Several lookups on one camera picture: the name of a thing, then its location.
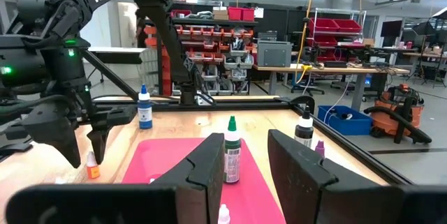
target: printer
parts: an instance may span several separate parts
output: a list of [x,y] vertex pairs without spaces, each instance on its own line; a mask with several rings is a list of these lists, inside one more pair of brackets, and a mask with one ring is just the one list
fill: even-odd
[[290,67],[291,54],[290,42],[258,40],[258,66]]

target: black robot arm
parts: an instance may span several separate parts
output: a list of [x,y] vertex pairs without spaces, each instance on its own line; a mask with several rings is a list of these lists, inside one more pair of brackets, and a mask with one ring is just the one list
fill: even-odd
[[[85,77],[82,58],[102,64],[87,50],[90,44],[79,37],[93,12],[110,0],[17,0],[18,14],[5,35],[0,36],[1,81],[7,88],[39,87],[41,99],[20,106],[0,107],[0,117],[17,113],[29,105],[31,112],[14,132],[22,129],[34,141],[51,144],[71,163],[80,164],[74,130],[91,124],[87,135],[96,161],[104,158],[108,132],[113,126],[128,124],[135,106],[97,107],[91,101],[91,84]],[[206,93],[201,75],[183,52],[169,16],[172,0],[134,0],[156,25],[170,55],[173,81],[181,86],[183,105],[195,103],[196,90]],[[104,75],[115,75],[102,64]],[[127,94],[137,99],[128,87]]]

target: gray floor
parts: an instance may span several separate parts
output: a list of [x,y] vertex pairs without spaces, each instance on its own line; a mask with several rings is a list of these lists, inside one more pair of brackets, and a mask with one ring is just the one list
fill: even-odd
[[[139,90],[139,81],[127,80],[126,82],[135,90]],[[402,82],[402,78],[394,77],[394,85]],[[331,81],[317,82],[318,87],[325,91],[325,95],[314,93],[317,105],[333,105],[342,95],[342,90],[330,88],[330,83]],[[447,89],[443,87],[432,88],[431,84],[420,85],[420,83],[422,83],[421,80],[417,80],[415,83],[412,81],[408,82],[413,89],[427,93],[420,94],[425,100],[425,109],[420,128],[433,139],[431,144],[412,144],[410,140],[402,140],[401,144],[394,144],[390,137],[377,139],[368,135],[347,137],[362,149],[372,152],[379,160],[403,174],[414,183],[447,184],[447,169],[445,169],[444,165],[447,164],[447,141],[445,141],[444,136],[447,119],[443,117],[443,115],[447,115]],[[260,85],[264,89],[268,89],[268,83],[260,83]],[[97,84],[91,89],[92,97],[110,94],[124,95],[118,87],[109,81],[105,81],[103,84]],[[278,84],[277,95],[292,98],[300,94],[299,91],[292,94],[289,89]],[[252,85],[250,95],[262,96],[266,94],[256,85]],[[361,109],[363,110],[373,104],[374,101],[369,99],[367,102],[362,103]],[[339,105],[350,106],[351,96],[343,96]],[[0,135],[0,147],[12,143],[5,140],[4,135]],[[426,149],[428,152],[421,152],[421,149]]]

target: blue container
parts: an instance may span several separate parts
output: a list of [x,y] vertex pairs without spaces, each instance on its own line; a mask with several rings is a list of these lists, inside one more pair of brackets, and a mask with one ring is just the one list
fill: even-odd
[[[320,105],[318,107],[318,119],[324,121],[324,116],[331,107],[331,105]],[[369,135],[372,118],[343,105],[336,105],[333,109],[337,111],[337,115],[328,113],[325,121],[326,124],[329,122],[330,127],[342,135]],[[342,114],[352,114],[352,118],[349,120],[342,119]]]

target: shop vacuum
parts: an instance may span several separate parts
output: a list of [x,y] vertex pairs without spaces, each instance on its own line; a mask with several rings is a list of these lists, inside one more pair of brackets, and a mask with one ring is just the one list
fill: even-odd
[[373,107],[363,112],[371,114],[373,137],[394,136],[394,143],[399,144],[403,136],[408,136],[415,143],[430,143],[432,138],[419,129],[420,116],[424,110],[424,100],[419,93],[401,84],[390,87],[375,101]]

